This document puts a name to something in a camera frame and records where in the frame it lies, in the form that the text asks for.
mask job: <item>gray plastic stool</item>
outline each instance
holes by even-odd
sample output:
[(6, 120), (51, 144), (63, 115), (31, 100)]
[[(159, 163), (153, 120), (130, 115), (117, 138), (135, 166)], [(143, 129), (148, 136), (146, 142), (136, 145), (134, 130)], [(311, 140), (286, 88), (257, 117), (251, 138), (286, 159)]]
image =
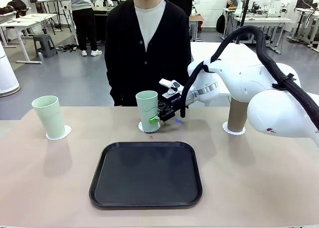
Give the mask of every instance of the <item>gray plastic stool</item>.
[[(53, 57), (55, 53), (58, 54), (50, 35), (48, 34), (36, 35), (33, 37), (33, 41), (34, 41), (34, 48), (35, 48), (37, 57), (39, 52), (41, 52), (45, 57)], [(36, 47), (37, 41), (40, 42), (41, 48)]]

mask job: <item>person in gray sweatshirt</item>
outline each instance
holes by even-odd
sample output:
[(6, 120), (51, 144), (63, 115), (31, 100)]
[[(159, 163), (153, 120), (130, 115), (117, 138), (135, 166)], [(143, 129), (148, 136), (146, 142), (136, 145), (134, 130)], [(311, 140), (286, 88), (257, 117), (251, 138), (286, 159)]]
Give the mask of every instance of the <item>person in gray sweatshirt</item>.
[(95, 19), (92, 10), (94, 0), (71, 0), (73, 20), (79, 41), (82, 56), (87, 56), (86, 39), (91, 44), (91, 56), (101, 55), (96, 42)]

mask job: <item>black serving tray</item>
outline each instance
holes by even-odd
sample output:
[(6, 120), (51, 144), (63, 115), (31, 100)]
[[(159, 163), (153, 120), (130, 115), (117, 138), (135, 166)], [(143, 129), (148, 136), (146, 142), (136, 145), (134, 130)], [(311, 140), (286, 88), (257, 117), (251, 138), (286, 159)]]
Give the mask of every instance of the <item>black serving tray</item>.
[(183, 142), (119, 142), (101, 155), (89, 191), (101, 208), (178, 208), (202, 195), (196, 156)]

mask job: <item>green cup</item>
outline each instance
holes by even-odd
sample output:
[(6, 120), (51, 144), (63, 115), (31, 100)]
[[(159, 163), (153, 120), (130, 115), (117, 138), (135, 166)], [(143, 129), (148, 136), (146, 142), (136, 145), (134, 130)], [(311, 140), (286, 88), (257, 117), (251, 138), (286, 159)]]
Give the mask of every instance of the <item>green cup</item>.
[(154, 91), (144, 91), (136, 94), (139, 113), (146, 133), (155, 132), (159, 129), (158, 122), (151, 122), (151, 119), (158, 114), (158, 93)]
[(56, 96), (39, 97), (32, 102), (32, 107), (50, 139), (58, 139), (65, 135), (61, 107)]

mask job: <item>tray rim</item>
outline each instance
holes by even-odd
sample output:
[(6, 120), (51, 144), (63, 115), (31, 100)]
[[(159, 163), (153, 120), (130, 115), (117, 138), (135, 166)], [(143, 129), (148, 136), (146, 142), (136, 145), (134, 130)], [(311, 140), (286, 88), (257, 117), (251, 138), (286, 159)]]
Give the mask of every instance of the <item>tray rim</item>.
[[(133, 144), (140, 144), (140, 143), (155, 143), (155, 144), (162, 144), (162, 143), (172, 143), (175, 145), (175, 147), (181, 147), (182, 144), (185, 148), (189, 149), (191, 155), (192, 155), (192, 162), (193, 162), (193, 167), (194, 167), (194, 172), (195, 172), (195, 179), (196, 179), (196, 184), (197, 184), (197, 196), (195, 197), (195, 199), (193, 201), (191, 201), (188, 204), (185, 205), (125, 205), (125, 206), (119, 206), (119, 205), (103, 205), (100, 204), (96, 198), (95, 198), (95, 189), (97, 186), (97, 181), (98, 178), (100, 176), (100, 167), (103, 166), (104, 162), (102, 162), (102, 160), (105, 159), (106, 154), (108, 151), (110, 151), (111, 149), (117, 148), (119, 147), (119, 144), (129, 144), (129, 143), (133, 143)], [(108, 146), (106, 146), (101, 153), (98, 165), (96, 167), (96, 170), (94, 172), (94, 176), (90, 185), (90, 189), (89, 189), (89, 197), (91, 202), (100, 207), (100, 208), (115, 208), (115, 209), (125, 209), (125, 208), (178, 208), (178, 207), (190, 207), (195, 205), (200, 198), (202, 197), (203, 194), (203, 188), (202, 188), (202, 184), (201, 184), (201, 179), (200, 179), (200, 174), (199, 174), (199, 169), (198, 169), (198, 164), (197, 164), (197, 159), (196, 159), (196, 154), (194, 149), (187, 143), (185, 142), (179, 142), (179, 141), (175, 141), (175, 142), (114, 142)]]

